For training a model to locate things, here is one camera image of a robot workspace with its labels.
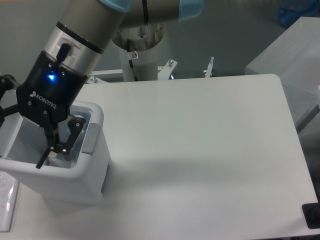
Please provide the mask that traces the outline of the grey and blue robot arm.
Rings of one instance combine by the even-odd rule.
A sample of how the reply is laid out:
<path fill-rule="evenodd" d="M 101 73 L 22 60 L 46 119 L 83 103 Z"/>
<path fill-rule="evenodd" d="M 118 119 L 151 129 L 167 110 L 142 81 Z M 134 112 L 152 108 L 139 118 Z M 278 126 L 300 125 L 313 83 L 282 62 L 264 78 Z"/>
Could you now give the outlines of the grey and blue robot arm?
<path fill-rule="evenodd" d="M 203 7 L 202 0 L 70 1 L 26 80 L 0 77 L 0 93 L 14 90 L 17 99 L 1 108 L 0 121 L 18 113 L 43 128 L 47 148 L 38 169 L 50 153 L 68 154 L 85 125 L 70 114 L 71 105 L 116 31 L 194 18 Z"/>

